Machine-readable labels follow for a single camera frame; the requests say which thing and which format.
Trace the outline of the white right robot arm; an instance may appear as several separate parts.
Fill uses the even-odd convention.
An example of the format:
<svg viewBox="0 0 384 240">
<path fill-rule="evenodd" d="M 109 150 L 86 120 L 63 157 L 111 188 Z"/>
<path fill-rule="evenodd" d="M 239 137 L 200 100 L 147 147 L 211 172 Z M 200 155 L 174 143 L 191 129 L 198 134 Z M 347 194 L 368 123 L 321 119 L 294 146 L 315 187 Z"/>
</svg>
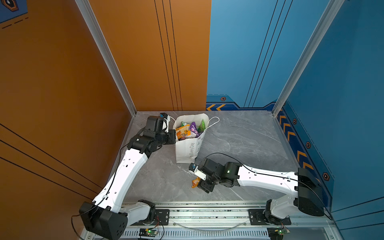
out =
<svg viewBox="0 0 384 240">
<path fill-rule="evenodd" d="M 216 185 L 257 187 L 282 193 L 282 197 L 268 200 L 260 214 L 267 225 L 290 225 L 290 217 L 298 212 L 313 217 L 325 215 L 322 187 L 304 168 L 296 172 L 275 172 L 252 168 L 239 161 L 222 165 L 204 158 L 198 165 L 191 163 L 189 171 L 200 179 L 197 187 L 208 194 Z"/>
</svg>

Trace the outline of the small orange candy wrapper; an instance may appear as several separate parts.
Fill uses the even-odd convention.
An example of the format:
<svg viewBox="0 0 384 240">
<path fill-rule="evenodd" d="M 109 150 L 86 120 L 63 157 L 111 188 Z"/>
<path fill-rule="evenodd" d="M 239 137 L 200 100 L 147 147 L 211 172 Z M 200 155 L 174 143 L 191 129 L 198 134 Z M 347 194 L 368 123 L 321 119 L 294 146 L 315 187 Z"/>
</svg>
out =
<svg viewBox="0 0 384 240">
<path fill-rule="evenodd" d="M 198 184 L 200 183 L 201 178 L 197 177 L 196 179 L 192 180 L 192 188 L 196 188 Z"/>
</svg>

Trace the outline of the white paper bag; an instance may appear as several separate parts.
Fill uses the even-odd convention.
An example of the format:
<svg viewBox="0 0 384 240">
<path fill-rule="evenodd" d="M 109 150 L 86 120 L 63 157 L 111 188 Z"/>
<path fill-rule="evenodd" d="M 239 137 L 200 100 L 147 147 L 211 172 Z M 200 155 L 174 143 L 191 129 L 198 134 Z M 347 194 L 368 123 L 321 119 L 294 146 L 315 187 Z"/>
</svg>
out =
<svg viewBox="0 0 384 240">
<path fill-rule="evenodd" d="M 205 124 L 204 131 L 197 138 L 187 138 L 185 140 L 177 139 L 175 144 L 176 162 L 178 164 L 190 164 L 195 161 L 203 144 L 203 140 L 207 135 L 208 129 L 220 121 L 219 117 L 209 119 L 206 114 L 183 115 L 176 119 L 173 129 L 177 132 L 182 127 L 182 123 L 195 123 L 199 127 L 202 123 Z"/>
</svg>

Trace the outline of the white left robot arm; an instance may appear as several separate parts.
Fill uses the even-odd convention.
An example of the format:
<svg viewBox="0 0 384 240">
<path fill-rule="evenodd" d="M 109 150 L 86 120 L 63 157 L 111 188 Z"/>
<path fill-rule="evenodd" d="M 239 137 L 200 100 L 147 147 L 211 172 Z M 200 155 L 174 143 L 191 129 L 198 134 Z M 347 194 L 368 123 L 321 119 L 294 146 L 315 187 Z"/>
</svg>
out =
<svg viewBox="0 0 384 240">
<path fill-rule="evenodd" d="M 156 205 L 150 201 L 139 200 L 126 208 L 122 204 L 151 154 L 164 145 L 176 143 L 176 131 L 169 128 L 170 120 L 166 113 L 148 117 L 145 127 L 123 146 L 125 154 L 112 178 L 92 202 L 84 202 L 79 209 L 78 216 L 87 231 L 106 240 L 118 240 L 126 227 L 138 222 L 149 225 L 157 220 Z"/>
</svg>

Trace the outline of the small orange snack packet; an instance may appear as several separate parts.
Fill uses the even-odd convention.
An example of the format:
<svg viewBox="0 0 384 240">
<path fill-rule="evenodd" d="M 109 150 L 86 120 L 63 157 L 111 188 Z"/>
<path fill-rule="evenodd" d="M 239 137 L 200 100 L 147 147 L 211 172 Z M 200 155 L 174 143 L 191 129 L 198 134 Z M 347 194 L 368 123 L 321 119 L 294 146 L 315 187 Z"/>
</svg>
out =
<svg viewBox="0 0 384 240">
<path fill-rule="evenodd" d="M 190 125 L 181 126 L 176 129 L 176 137 L 179 141 L 185 140 L 188 136 L 191 135 Z"/>
</svg>

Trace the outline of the purple white snack bag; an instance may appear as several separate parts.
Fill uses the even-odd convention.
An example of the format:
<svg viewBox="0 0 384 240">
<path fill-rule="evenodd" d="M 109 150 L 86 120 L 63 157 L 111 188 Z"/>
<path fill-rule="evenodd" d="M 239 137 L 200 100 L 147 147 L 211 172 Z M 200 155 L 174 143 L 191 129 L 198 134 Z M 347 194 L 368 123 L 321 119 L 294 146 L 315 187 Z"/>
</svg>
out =
<svg viewBox="0 0 384 240">
<path fill-rule="evenodd" d="M 189 131 L 191 132 L 190 136 L 192 138 L 196 138 L 200 135 L 199 131 L 198 131 L 198 128 L 197 128 L 197 125 L 195 122 L 192 122 L 190 124 L 190 127 L 189 127 Z"/>
</svg>

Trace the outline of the green cucumber chips bag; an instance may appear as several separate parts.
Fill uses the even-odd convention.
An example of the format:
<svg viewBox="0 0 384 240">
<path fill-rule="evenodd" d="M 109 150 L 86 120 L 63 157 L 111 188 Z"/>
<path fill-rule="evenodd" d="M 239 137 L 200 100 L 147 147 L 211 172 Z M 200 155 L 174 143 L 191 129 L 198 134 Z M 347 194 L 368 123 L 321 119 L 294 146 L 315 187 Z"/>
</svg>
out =
<svg viewBox="0 0 384 240">
<path fill-rule="evenodd" d="M 198 126 L 198 132 L 199 134 L 202 134 L 206 129 L 206 124 L 205 124 L 205 121 L 202 120 L 200 125 Z"/>
</svg>

